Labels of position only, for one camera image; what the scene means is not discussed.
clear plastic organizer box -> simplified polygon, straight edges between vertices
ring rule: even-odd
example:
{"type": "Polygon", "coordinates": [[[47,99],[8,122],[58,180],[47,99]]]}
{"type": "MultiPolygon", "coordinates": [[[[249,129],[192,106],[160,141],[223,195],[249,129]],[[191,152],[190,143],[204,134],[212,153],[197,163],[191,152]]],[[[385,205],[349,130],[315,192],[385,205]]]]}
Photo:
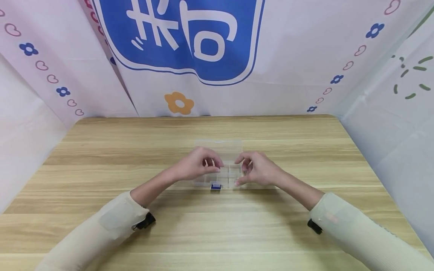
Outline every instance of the clear plastic organizer box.
{"type": "Polygon", "coordinates": [[[220,168],[219,173],[205,174],[193,180],[194,186],[219,186],[224,188],[236,188],[235,181],[242,176],[241,164],[234,164],[243,151],[243,142],[234,141],[214,141],[196,140],[196,146],[206,147],[214,150],[223,161],[224,167],[220,168]]]}

wood grain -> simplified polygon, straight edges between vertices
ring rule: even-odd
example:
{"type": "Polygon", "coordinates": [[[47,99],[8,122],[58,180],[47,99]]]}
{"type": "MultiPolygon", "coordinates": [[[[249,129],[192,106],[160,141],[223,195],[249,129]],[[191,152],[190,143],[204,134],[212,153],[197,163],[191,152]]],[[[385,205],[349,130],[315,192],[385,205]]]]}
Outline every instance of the wood grain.
{"type": "MultiPolygon", "coordinates": [[[[0,270],[32,270],[119,193],[176,163],[196,139],[242,140],[284,170],[333,191],[427,255],[339,121],[326,115],[90,118],[77,123],[0,216],[0,270]]],[[[210,193],[177,183],[149,207],[151,229],[90,270],[367,270],[279,189],[210,193]]]]}

hand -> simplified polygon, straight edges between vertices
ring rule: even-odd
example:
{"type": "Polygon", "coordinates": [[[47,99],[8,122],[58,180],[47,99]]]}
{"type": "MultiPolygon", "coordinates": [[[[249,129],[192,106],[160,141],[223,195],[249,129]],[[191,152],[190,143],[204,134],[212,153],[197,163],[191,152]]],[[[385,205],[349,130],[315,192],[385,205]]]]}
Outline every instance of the hand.
{"type": "Polygon", "coordinates": [[[243,160],[241,169],[245,175],[235,182],[235,186],[252,182],[260,185],[275,185],[278,179],[288,175],[288,173],[268,159],[264,153],[256,151],[243,152],[235,160],[235,164],[239,164],[243,160]]]}
{"type": "Polygon", "coordinates": [[[194,148],[178,163],[167,169],[175,181],[193,180],[207,173],[220,172],[223,162],[218,154],[204,147],[194,148]]]}

person's left hand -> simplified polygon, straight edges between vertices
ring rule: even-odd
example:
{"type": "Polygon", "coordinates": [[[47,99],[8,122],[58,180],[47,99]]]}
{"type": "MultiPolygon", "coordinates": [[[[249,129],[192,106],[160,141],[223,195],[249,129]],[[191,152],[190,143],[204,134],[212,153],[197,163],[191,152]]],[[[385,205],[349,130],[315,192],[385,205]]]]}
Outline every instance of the person's left hand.
{"type": "Polygon", "coordinates": [[[220,172],[223,162],[218,154],[208,148],[196,147],[167,171],[175,181],[193,180],[207,173],[220,172]]]}

fabric wall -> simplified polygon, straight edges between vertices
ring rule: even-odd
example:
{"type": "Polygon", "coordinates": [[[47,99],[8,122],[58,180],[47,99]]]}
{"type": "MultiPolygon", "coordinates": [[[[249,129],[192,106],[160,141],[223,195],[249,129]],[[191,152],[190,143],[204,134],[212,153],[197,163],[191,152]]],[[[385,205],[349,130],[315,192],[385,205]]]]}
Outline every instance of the fabric wall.
{"type": "Polygon", "coordinates": [[[3,0],[0,52],[66,126],[320,114],[431,2],[3,0]]]}
{"type": "Polygon", "coordinates": [[[388,59],[341,121],[434,255],[434,16],[388,59]]]}
{"type": "Polygon", "coordinates": [[[0,214],[67,129],[0,55],[0,214]]]}

